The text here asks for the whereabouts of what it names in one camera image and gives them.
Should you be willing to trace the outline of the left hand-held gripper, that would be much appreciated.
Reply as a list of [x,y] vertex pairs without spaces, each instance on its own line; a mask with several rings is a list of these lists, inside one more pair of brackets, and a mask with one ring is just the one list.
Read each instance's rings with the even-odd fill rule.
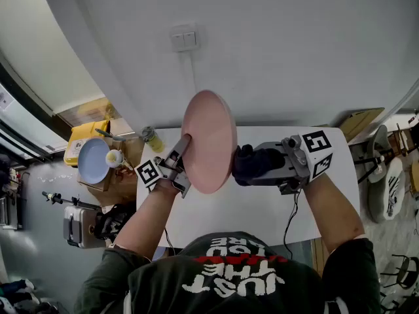
[[134,168],[138,181],[146,188],[156,184],[159,179],[169,180],[174,188],[184,198],[191,187],[181,157],[185,153],[192,137],[184,134],[176,143],[169,154],[169,158],[163,159],[159,156],[143,162]]

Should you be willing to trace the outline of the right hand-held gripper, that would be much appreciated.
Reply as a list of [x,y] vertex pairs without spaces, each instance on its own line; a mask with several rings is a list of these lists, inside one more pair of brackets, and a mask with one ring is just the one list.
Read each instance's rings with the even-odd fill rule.
[[251,186],[280,186],[283,195],[296,194],[302,187],[325,173],[333,157],[333,147],[323,130],[292,135],[282,142],[264,142],[254,148],[271,162],[285,161],[291,166],[272,169],[249,181]]

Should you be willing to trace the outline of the dark blue cloth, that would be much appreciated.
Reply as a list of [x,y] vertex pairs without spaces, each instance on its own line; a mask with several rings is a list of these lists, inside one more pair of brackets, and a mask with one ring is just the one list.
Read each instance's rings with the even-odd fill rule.
[[232,176],[240,186],[249,186],[248,181],[265,173],[282,168],[285,157],[274,148],[254,150],[251,145],[237,147],[232,165]]

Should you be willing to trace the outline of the big pink plate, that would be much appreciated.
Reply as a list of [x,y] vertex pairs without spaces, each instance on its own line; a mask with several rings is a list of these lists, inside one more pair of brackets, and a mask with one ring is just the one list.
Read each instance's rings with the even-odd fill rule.
[[210,90],[198,92],[187,106],[181,134],[191,137],[183,154],[189,181],[203,194],[216,192],[230,177],[238,146],[236,123],[225,100]]

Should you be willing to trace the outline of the light blue plate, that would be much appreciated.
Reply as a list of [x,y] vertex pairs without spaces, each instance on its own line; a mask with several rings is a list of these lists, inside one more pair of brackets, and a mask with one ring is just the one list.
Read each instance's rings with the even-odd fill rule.
[[109,172],[105,161],[109,145],[103,139],[92,138],[82,146],[78,157],[79,174],[84,182],[98,184]]

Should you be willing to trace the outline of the yellow drink bottle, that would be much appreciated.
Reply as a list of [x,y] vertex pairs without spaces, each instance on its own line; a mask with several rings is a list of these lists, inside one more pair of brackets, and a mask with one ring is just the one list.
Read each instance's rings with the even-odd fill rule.
[[160,153],[164,150],[164,143],[153,127],[144,127],[141,130],[141,138],[154,152]]

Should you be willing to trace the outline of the white and yellow cup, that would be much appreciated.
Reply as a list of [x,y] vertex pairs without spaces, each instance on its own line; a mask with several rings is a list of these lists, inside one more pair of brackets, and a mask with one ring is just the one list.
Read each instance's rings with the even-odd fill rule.
[[105,163],[114,170],[116,175],[132,176],[134,174],[133,167],[121,150],[110,150],[105,157]]

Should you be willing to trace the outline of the brown cardboard box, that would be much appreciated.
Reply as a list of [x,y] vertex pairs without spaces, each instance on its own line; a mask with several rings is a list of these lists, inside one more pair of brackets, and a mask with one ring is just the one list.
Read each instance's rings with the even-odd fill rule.
[[[108,137],[102,137],[109,145],[110,150],[121,150],[131,166],[135,168],[140,164],[144,142],[140,138],[127,139],[125,142],[114,141]],[[118,203],[129,203],[136,200],[137,175],[134,171],[132,176],[116,175],[109,168],[107,176],[98,184],[88,184],[78,174],[77,182],[95,196],[100,205],[108,206]]]

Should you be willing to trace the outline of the green spatula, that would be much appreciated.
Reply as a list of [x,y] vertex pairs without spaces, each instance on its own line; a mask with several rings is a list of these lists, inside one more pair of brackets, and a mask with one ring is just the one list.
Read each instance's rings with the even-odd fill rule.
[[98,128],[95,129],[95,132],[98,133],[98,134],[95,135],[94,138],[108,137],[108,138],[111,138],[114,141],[120,141],[120,142],[125,142],[126,141],[126,138],[124,138],[124,137],[121,137],[121,136],[118,136],[118,135],[113,135],[110,132],[106,132],[106,131],[103,131],[103,130],[98,129]]

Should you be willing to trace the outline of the flat cardboard sheet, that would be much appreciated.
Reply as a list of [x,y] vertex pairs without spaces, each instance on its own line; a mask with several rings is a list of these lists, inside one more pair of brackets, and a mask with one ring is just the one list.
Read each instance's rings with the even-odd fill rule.
[[335,125],[321,124],[313,128],[323,129],[326,136],[332,138],[333,143],[348,144],[365,131],[383,112],[383,107],[346,111],[338,117]]

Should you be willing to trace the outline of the yellow plastic box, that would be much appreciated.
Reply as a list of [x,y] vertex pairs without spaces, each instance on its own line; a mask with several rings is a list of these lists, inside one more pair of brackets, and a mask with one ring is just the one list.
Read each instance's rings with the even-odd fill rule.
[[67,166],[77,167],[79,152],[87,140],[96,137],[104,137],[98,131],[110,132],[110,120],[102,120],[98,122],[89,122],[80,126],[75,126],[71,129],[71,137],[67,144],[64,154],[64,162]]

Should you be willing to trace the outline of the black bag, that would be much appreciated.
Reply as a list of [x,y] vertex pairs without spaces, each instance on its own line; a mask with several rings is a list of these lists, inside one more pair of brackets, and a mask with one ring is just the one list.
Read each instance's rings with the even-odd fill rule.
[[115,204],[110,211],[98,212],[95,218],[94,236],[97,239],[110,240],[114,242],[123,226],[134,215],[136,207],[134,204]]

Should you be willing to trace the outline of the grey chair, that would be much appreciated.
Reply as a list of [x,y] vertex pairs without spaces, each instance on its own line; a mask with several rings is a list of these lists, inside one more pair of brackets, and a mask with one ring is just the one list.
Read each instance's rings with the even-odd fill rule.
[[377,183],[386,176],[387,165],[395,154],[388,139],[388,129],[381,125],[367,143],[366,153],[354,161],[355,165],[364,165],[365,173],[357,180],[360,184],[368,180]]

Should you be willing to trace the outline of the black tripod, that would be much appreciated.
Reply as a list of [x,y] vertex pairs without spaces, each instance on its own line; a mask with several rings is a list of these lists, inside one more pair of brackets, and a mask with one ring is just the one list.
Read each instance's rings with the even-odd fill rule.
[[47,201],[50,201],[51,204],[58,203],[60,205],[67,203],[70,205],[74,205],[75,207],[80,207],[83,209],[91,209],[91,210],[101,210],[99,205],[93,205],[89,203],[82,202],[79,198],[72,197],[70,200],[66,200],[62,198],[62,195],[59,193],[48,193],[42,191],[42,195],[46,198]]

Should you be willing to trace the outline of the white wall switch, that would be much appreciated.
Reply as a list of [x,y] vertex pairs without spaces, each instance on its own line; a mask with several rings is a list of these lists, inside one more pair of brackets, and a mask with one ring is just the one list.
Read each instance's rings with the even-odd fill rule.
[[195,30],[173,30],[170,41],[174,52],[186,52],[200,47],[198,32]]

